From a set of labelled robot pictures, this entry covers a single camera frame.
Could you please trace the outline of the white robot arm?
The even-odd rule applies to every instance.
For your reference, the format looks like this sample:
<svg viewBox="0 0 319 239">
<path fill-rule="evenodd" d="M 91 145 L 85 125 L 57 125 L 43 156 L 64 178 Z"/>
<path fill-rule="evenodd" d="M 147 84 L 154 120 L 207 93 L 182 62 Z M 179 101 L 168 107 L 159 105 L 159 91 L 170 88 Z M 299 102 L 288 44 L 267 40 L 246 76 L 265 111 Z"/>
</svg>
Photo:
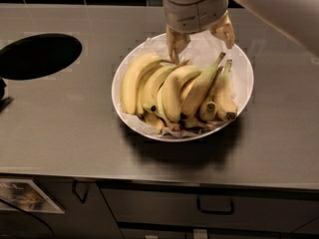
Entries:
<svg viewBox="0 0 319 239">
<path fill-rule="evenodd" d="M 173 60 L 194 33 L 209 31 L 227 48 L 234 33 L 227 12 L 229 0 L 162 0 L 167 51 Z M 233 0 L 266 24 L 319 57 L 319 0 Z"/>
</svg>

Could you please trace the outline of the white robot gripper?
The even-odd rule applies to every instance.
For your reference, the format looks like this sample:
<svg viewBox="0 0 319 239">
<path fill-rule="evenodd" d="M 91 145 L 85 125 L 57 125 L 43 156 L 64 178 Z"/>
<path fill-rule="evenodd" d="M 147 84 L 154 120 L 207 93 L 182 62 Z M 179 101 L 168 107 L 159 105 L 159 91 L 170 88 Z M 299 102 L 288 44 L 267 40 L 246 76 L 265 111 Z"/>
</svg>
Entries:
<svg viewBox="0 0 319 239">
<path fill-rule="evenodd" d="M 228 0 L 162 0 L 162 4 L 167 24 L 167 51 L 175 64 L 190 42 L 188 34 L 204 31 L 211 25 L 209 32 L 227 49 L 234 46 L 234 30 L 226 12 Z"/>
</svg>

